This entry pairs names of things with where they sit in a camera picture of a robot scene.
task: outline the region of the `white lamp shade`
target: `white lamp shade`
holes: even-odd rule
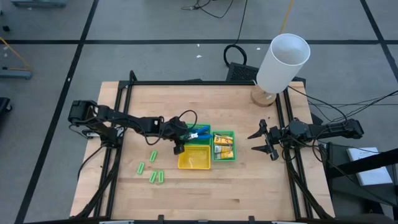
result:
[[[310,58],[310,46],[294,34],[275,37],[257,73],[257,84],[267,93],[280,93]]]

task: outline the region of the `pliers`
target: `pliers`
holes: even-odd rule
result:
[[[198,140],[210,139],[212,137],[211,134],[203,134],[203,133],[205,133],[205,132],[207,132],[209,130],[210,130],[209,126],[206,126],[204,128],[201,128],[201,129],[191,129],[191,131],[193,131],[194,133],[189,135],[188,140],[191,140],[191,139],[198,139]]]

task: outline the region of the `lamp base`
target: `lamp base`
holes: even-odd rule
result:
[[[270,106],[276,100],[275,93],[267,93],[262,90],[258,85],[255,85],[250,92],[250,98],[254,104],[266,107]]]

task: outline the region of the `wooden table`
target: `wooden table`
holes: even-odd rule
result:
[[[290,85],[305,92],[301,82]],[[113,107],[117,86],[117,82],[104,82],[98,104]],[[275,104],[267,108],[256,106],[250,99],[251,88],[244,85],[133,86],[129,114],[137,117],[161,115],[168,120],[185,110],[195,110],[199,123],[211,124],[212,130],[235,132],[237,159],[235,162],[212,162],[210,170],[180,170],[177,169],[178,156],[173,154],[173,142],[160,141],[148,146],[142,136],[128,129],[112,219],[156,220],[158,215],[165,215],[167,220],[248,220],[248,216],[254,215],[256,220],[295,220],[285,161],[281,157],[271,161],[269,155],[251,150],[253,146],[264,145],[264,138],[246,139],[258,130],[260,119],[266,119],[268,127],[279,125]],[[306,97],[294,91],[289,91],[289,95],[294,116],[311,123]],[[287,123],[284,103],[282,106]],[[193,115],[186,114],[182,120],[192,123]],[[85,158],[99,145],[98,138],[89,140]],[[281,155],[281,148],[275,148]],[[149,162],[152,150],[158,151],[154,163]],[[97,190],[104,152],[82,170],[71,215],[80,212]],[[309,190],[325,211],[334,216],[322,164],[309,148],[302,149],[302,159]],[[145,162],[146,167],[142,175],[137,175],[140,162]],[[149,183],[152,171],[159,169],[164,170],[165,182]],[[297,192],[301,214],[305,216],[299,188]],[[108,193],[105,193],[102,214],[107,198]]]

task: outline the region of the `small green bin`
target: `small green bin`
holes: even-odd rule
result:
[[[224,136],[229,136],[232,137],[234,140],[233,144],[232,144],[232,151],[234,152],[234,157],[233,158],[229,158],[229,159],[215,159],[215,153],[214,153],[214,142],[211,141],[211,156],[213,158],[213,161],[215,162],[231,162],[231,161],[235,161],[236,160],[236,139],[235,139],[235,133],[233,131],[213,131],[213,133],[211,135],[213,135],[214,139],[214,135],[215,134],[220,134],[220,135],[224,135]]]
[[[187,124],[188,128],[191,128],[193,124]],[[196,124],[194,129],[201,129],[206,126],[209,126],[209,132],[203,133],[203,134],[211,134],[211,125],[210,124]],[[186,145],[201,145],[201,146],[211,146],[211,143],[213,142],[213,138],[211,139],[203,139],[203,140],[198,140],[198,139],[192,139],[191,141],[187,142]]]

